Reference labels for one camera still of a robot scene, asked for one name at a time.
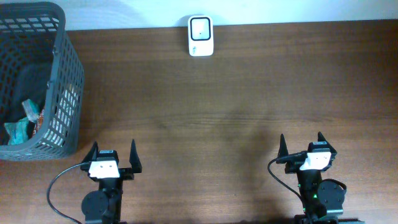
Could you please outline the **red orange chocolate bar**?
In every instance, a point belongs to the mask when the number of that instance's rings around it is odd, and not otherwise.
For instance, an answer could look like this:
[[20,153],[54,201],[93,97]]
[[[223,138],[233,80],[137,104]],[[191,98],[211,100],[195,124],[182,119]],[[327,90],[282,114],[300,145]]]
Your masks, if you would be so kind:
[[32,132],[32,136],[36,135],[38,133],[39,129],[42,127],[42,124],[44,122],[44,112],[45,112],[45,108],[42,109],[42,111],[39,114],[38,119],[35,122],[34,130]]

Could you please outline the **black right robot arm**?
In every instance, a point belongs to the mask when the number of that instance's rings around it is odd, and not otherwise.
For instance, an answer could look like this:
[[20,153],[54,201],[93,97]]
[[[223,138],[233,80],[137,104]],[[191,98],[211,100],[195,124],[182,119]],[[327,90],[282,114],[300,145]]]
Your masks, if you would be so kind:
[[362,223],[357,218],[339,218],[343,214],[347,186],[335,179],[322,178],[322,172],[332,166],[336,155],[336,149],[321,132],[306,151],[293,154],[288,152],[284,135],[280,135],[278,155],[271,163],[283,164],[286,174],[297,175],[298,191],[277,179],[302,203],[303,214],[294,216],[295,223]]

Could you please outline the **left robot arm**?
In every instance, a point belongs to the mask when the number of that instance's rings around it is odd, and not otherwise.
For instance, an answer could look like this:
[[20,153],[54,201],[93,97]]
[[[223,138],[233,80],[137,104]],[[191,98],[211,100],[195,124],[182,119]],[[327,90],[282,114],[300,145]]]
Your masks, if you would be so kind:
[[135,141],[131,142],[129,167],[119,168],[118,153],[115,150],[100,151],[97,142],[93,143],[82,163],[81,170],[98,183],[98,190],[88,193],[81,203],[85,223],[121,223],[123,182],[134,180],[134,175],[142,172]]

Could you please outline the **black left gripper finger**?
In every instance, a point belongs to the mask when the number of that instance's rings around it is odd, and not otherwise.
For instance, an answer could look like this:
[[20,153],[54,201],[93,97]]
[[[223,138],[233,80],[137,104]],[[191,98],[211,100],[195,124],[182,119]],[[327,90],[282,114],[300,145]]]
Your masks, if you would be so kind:
[[82,165],[80,166],[80,170],[89,170],[91,163],[93,161],[96,161],[97,154],[98,154],[98,143],[95,141],[91,149],[87,153],[87,155],[82,160],[81,162]]
[[131,169],[133,173],[141,173],[142,172],[142,164],[139,159],[136,142],[133,139],[131,142],[131,151],[129,156],[129,163],[131,164]]

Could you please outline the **green white tissue pack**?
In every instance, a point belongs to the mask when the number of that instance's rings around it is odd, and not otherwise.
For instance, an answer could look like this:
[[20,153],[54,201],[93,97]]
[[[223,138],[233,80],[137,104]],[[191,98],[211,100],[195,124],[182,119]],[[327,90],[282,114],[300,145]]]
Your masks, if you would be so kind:
[[40,116],[40,108],[32,100],[27,99],[22,102],[22,107],[30,122],[36,123]]

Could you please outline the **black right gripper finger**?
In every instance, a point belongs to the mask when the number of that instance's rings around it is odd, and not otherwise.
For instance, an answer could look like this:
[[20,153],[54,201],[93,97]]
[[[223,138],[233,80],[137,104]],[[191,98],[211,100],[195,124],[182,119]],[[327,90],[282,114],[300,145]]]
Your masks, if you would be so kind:
[[335,160],[335,157],[337,155],[336,149],[325,139],[324,135],[321,132],[318,132],[317,134],[318,137],[318,142],[325,142],[322,146],[322,148],[329,149],[331,152],[331,157],[328,165],[324,168],[324,170],[328,170],[331,166],[333,161]]
[[282,157],[285,157],[285,156],[288,156],[288,155],[289,155],[289,152],[288,152],[288,149],[287,149],[287,144],[286,144],[286,141],[285,141],[285,137],[284,137],[283,134],[281,134],[280,135],[280,143],[279,143],[279,151],[278,151],[277,157],[278,158],[282,158]]

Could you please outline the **white bamboo print tube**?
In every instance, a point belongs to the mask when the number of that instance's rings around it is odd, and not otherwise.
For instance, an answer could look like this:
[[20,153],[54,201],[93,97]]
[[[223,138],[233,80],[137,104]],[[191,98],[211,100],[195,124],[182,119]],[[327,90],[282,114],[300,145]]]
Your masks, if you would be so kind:
[[8,145],[18,145],[29,140],[27,127],[28,117],[22,118],[15,123],[4,123],[6,132],[9,135]]

